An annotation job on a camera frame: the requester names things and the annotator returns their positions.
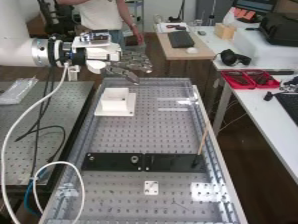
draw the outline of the white cable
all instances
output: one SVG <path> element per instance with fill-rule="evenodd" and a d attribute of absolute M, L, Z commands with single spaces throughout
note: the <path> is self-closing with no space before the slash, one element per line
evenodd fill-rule
<path fill-rule="evenodd" d="M 37 192 L 36 192 L 36 180 L 37 180 L 39 173 L 40 173 L 48 166 L 52 166 L 52 165 L 56 165 L 56 164 L 65 164 L 65 165 L 71 166 L 71 167 L 75 169 L 75 171 L 76 171 L 76 173 L 77 173 L 77 176 L 79 176 L 79 179 L 80 179 L 80 182 L 81 182 L 81 207 L 80 207 L 80 211 L 79 211 L 79 213 L 77 213 L 77 217 L 76 217 L 76 219 L 75 219 L 73 222 L 72 222 L 72 224 L 75 224 L 75 223 L 77 222 L 80 216 L 81 216 L 82 209 L 84 209 L 84 203 L 85 203 L 85 186 L 84 186 L 84 182 L 82 182 L 82 178 L 81 178 L 81 174 L 80 174 L 80 172 L 79 172 L 79 169 L 77 169 L 77 167 L 76 167 L 72 163 L 65 162 L 65 161 L 52 162 L 52 163 L 49 163 L 49 164 L 45 164 L 45 165 L 37 170 L 37 172 L 36 172 L 36 174 L 35 174 L 35 178 L 33 178 L 33 194 L 35 194 L 35 201 L 36 201 L 36 205 L 37 205 L 37 207 L 39 207 L 39 209 L 40 209 L 40 212 L 41 212 L 41 214 L 43 214 L 44 211 L 43 211 L 43 208 L 41 208 L 41 206 L 40 206 L 39 196 L 37 196 Z"/>
<path fill-rule="evenodd" d="M 3 200 L 4 200 L 4 204 L 7 206 L 7 210 L 8 210 L 8 213 L 12 217 L 12 220 L 16 224 L 20 224 L 20 221 L 17 220 L 16 218 L 16 214 L 12 210 L 12 207 L 11 207 L 11 203 L 9 203 L 9 200 L 8 200 L 8 196 L 7 196 L 7 186 L 5 186 L 5 150 L 7 150 L 7 144 L 8 144 L 8 140 L 9 140 L 9 137 L 12 135 L 12 132 L 16 128 L 16 126 L 19 125 L 20 121 L 23 120 L 23 118 L 27 116 L 27 114 L 57 92 L 57 90 L 60 89 L 61 85 L 63 85 L 63 82 L 64 82 L 64 79 L 65 79 L 65 76 L 67 76 L 67 71 L 68 71 L 68 66 L 69 64 L 65 63 L 64 64 L 64 72 L 63 72 L 63 78 L 61 78 L 61 81 L 57 85 L 57 87 L 55 88 L 55 90 L 44 97 L 41 98 L 28 109 L 27 111 L 21 114 L 21 116 L 19 117 L 19 119 L 16 120 L 16 122 L 13 123 L 8 133 L 7 133 L 7 136 L 5 136 L 5 139 L 4 139 L 4 142 L 3 142 L 3 149 L 1 149 L 1 191 L 3 191 Z"/>
<path fill-rule="evenodd" d="M 235 118 L 229 124 L 225 125 L 224 128 L 221 128 L 220 131 L 222 131 L 230 124 L 233 124 L 235 121 L 238 121 L 243 116 L 246 115 L 246 113 L 243 113 L 238 118 Z"/>

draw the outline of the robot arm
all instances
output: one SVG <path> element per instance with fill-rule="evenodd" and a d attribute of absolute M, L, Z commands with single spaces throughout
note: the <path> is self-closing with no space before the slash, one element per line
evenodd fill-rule
<path fill-rule="evenodd" d="M 122 57 L 120 45 L 110 42 L 108 30 L 82 33 L 73 42 L 64 42 L 57 36 L 49 39 L 29 38 L 20 12 L 23 7 L 19 0 L 0 0 L 0 65 L 63 67 L 71 60 L 69 73 L 79 72 L 80 66 L 86 65 L 90 72 L 100 74 L 108 65 L 108 72 L 116 71 L 113 67 L 121 68 L 120 75 L 130 81 L 137 79 L 132 78 L 133 73 L 128 73 L 126 69 L 152 71 L 150 62 L 141 54 L 126 53 Z"/>

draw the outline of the metal bracket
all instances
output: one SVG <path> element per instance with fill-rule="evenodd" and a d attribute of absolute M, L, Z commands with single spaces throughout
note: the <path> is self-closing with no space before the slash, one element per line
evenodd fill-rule
<path fill-rule="evenodd" d="M 202 155 L 86 153 L 84 171 L 205 173 Z"/>

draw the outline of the white block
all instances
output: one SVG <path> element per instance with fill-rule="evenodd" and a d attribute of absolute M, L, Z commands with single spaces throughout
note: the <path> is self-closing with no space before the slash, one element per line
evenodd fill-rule
<path fill-rule="evenodd" d="M 128 110 L 128 88 L 106 88 L 101 96 L 101 105 L 104 111 Z"/>
<path fill-rule="evenodd" d="M 144 183 L 144 194 L 158 195 L 158 181 L 145 181 Z"/>
<path fill-rule="evenodd" d="M 96 116 L 134 116 L 137 94 L 128 88 L 106 88 L 98 105 Z"/>

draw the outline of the black object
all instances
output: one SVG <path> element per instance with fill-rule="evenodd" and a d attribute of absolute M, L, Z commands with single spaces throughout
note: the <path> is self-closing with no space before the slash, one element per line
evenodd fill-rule
<path fill-rule="evenodd" d="M 289 85 L 298 85 L 298 76 L 289 82 L 285 82 L 283 83 L 285 86 L 289 86 Z"/>
<path fill-rule="evenodd" d="M 173 16 L 169 17 L 170 23 L 180 23 L 184 21 L 184 9 L 185 9 L 185 0 L 182 0 L 178 17 L 177 18 L 174 18 Z"/>
<path fill-rule="evenodd" d="M 40 5 L 40 11 L 43 14 L 43 18 L 45 20 L 45 28 L 44 31 L 47 34 L 63 34 L 71 39 L 75 38 L 75 22 L 72 19 L 72 11 L 75 9 L 71 5 L 59 5 L 55 1 L 55 11 L 49 9 L 49 3 L 45 0 L 37 0 Z"/>
<path fill-rule="evenodd" d="M 282 70 L 282 71 L 267 71 L 270 75 L 294 75 L 295 72 L 293 70 Z"/>
<path fill-rule="evenodd" d="M 265 101 L 270 101 L 273 99 L 273 93 L 271 92 L 267 92 L 266 96 L 263 97 L 263 100 Z"/>
<path fill-rule="evenodd" d="M 298 125 L 298 94 L 278 93 L 275 97 L 293 121 Z"/>
<path fill-rule="evenodd" d="M 194 46 L 194 42 L 188 31 L 172 32 L 168 33 L 168 36 L 173 48 L 189 48 Z"/>
<path fill-rule="evenodd" d="M 221 52 L 221 60 L 225 65 L 234 66 L 237 63 L 242 63 L 243 65 L 249 65 L 251 62 L 251 58 L 245 55 L 235 54 L 230 49 Z"/>
<path fill-rule="evenodd" d="M 81 170 L 142 171 L 141 153 L 86 153 Z"/>
<path fill-rule="evenodd" d="M 245 30 L 247 30 L 247 31 L 255 31 L 255 30 L 258 30 L 258 28 L 251 28 L 251 27 L 249 27 L 249 28 L 246 28 Z"/>
<path fill-rule="evenodd" d="M 298 47 L 298 14 L 267 14 L 259 31 L 270 44 Z"/>
<path fill-rule="evenodd" d="M 174 29 L 176 29 L 176 30 L 186 30 L 186 27 L 184 27 L 184 26 L 177 26 Z"/>
<path fill-rule="evenodd" d="M 205 173 L 202 155 L 194 154 L 145 154 L 148 172 Z"/>
<path fill-rule="evenodd" d="M 273 12 L 277 0 L 234 0 L 233 6 L 239 9 L 255 11 L 259 15 Z"/>
<path fill-rule="evenodd" d="M 206 36 L 206 32 L 205 31 L 198 31 L 198 35 L 200 36 Z"/>
<path fill-rule="evenodd" d="M 81 170 L 204 173 L 205 160 L 194 154 L 86 153 Z"/>

